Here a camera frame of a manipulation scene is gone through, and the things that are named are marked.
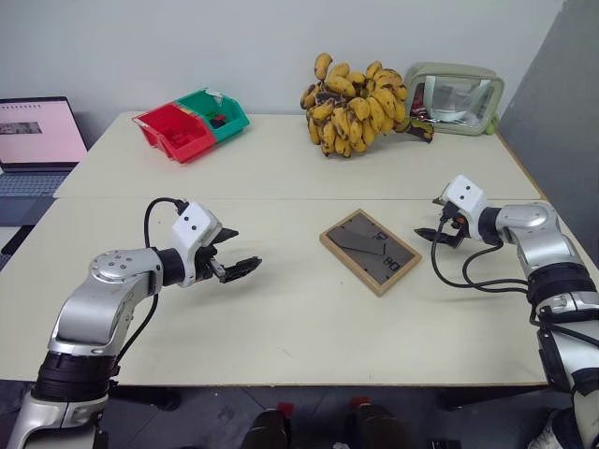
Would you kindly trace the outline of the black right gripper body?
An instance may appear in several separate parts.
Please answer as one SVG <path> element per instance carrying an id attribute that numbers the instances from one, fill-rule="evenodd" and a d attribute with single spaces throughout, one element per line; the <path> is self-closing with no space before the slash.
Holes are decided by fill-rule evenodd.
<path id="1" fill-rule="evenodd" d="M 450 248 L 458 248 L 469 238 L 468 221 L 455 204 L 444 204 L 437 234 L 436 241 Z"/>

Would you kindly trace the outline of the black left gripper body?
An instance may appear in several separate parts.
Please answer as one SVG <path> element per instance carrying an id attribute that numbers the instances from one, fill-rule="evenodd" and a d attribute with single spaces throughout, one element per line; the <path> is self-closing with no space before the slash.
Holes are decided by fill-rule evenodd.
<path id="1" fill-rule="evenodd" d="M 215 276 L 222 280 L 226 275 L 226 270 L 222 264 L 216 261 L 217 249 L 215 245 L 226 239 L 226 230 L 221 229 L 216 237 L 210 242 L 201 246 L 195 254 L 196 281 L 205 281 Z"/>

